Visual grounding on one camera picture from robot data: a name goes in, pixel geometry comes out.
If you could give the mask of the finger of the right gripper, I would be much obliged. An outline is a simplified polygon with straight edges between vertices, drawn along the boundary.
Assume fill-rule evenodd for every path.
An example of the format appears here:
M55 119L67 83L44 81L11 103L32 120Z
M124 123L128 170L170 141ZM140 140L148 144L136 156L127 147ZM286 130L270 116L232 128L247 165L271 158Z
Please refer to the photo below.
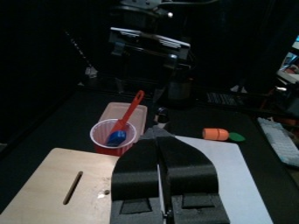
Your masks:
M158 102L164 94L168 82L175 74L179 57L175 54L168 54L164 59L163 69L159 73L159 80L154 90L154 102Z
M112 55L121 57L125 53L125 47L127 45L124 43L116 42L115 48L112 50Z

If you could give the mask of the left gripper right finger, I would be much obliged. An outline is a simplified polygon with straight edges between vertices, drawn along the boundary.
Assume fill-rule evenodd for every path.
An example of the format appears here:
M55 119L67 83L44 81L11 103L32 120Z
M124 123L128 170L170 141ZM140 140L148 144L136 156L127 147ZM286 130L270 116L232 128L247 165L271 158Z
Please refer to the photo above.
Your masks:
M216 168L204 154L155 128L167 224L230 224Z

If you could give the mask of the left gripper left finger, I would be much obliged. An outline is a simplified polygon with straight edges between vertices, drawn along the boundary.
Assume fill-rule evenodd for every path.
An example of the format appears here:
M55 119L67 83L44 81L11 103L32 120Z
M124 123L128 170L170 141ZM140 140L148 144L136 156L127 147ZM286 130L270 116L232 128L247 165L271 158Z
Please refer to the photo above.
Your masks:
M151 128L116 161L109 224L164 224L155 150Z

